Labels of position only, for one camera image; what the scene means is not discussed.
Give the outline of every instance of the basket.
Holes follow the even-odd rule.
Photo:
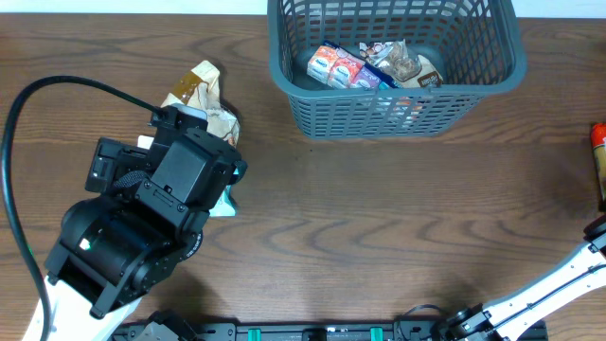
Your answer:
[[[437,135],[526,73],[510,0],[269,0],[268,25],[272,77],[311,138]],[[403,39],[441,86],[336,90],[307,75],[325,40],[357,55],[359,43]]]

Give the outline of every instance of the paper wrapper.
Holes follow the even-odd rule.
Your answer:
[[[240,137],[238,119],[219,101],[219,70],[209,61],[203,61],[187,72],[170,91],[162,107],[183,103],[208,114],[207,131],[236,147]]]

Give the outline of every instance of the white background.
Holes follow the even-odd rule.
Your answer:
[[[519,17],[606,18],[606,0],[512,0]],[[0,0],[0,12],[265,14],[267,0]]]

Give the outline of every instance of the wooden table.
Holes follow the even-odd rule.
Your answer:
[[[134,318],[166,308],[242,322],[391,319],[422,303],[456,311],[550,269],[598,215],[588,131],[606,120],[606,22],[521,25],[522,86],[433,139],[306,138],[269,75],[264,17],[0,15],[0,113],[48,75],[93,78],[159,104],[201,60],[223,70],[250,165],[234,189],[240,213],[210,221],[202,250]],[[77,85],[27,104],[14,186],[40,264],[64,212],[92,196],[83,185],[97,139],[134,144],[153,134],[148,118]],[[38,297],[0,222],[0,339],[15,340]],[[606,292],[547,322],[552,340],[606,337]]]

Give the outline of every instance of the wooden tabletop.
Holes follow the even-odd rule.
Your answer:
[[[205,226],[201,251],[134,318],[172,308],[241,322],[391,319],[423,303],[452,312],[547,271],[597,213],[588,132],[606,120],[606,21],[521,20],[528,73],[431,139],[311,141],[267,66],[264,17],[0,15],[0,113],[56,74],[160,104],[210,60],[241,115],[249,163],[238,217]],[[14,147],[14,187],[40,264],[100,136],[135,143],[148,113],[99,91],[36,94]],[[0,339],[21,339],[38,299],[2,211]],[[606,337],[606,291],[547,318],[552,340]]]

